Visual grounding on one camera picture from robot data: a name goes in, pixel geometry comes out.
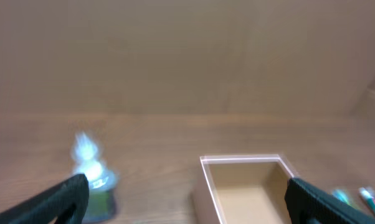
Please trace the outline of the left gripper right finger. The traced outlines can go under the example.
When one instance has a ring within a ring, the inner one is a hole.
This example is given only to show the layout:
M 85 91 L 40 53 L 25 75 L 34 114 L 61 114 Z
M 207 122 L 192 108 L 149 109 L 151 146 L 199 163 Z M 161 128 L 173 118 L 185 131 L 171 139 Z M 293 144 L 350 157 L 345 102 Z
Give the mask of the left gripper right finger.
M 285 203 L 292 224 L 375 224 L 375 218 L 297 177 L 288 181 Z

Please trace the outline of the Colgate toothpaste tube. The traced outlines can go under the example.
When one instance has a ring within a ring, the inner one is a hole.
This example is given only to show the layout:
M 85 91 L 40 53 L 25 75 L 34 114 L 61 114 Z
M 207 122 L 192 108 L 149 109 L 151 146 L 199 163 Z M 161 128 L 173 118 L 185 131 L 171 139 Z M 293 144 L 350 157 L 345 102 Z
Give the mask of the Colgate toothpaste tube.
M 370 211 L 375 215 L 375 192 L 370 187 L 361 187 L 358 189 L 359 195 L 366 203 Z

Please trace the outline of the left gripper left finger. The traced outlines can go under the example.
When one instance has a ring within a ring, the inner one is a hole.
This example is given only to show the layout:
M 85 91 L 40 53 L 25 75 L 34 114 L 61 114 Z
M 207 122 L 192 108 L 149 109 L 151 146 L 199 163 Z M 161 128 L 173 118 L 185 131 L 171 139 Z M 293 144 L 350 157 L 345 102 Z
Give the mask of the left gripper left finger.
M 81 224 L 88 206 L 85 175 L 69 179 L 0 213 L 0 224 Z

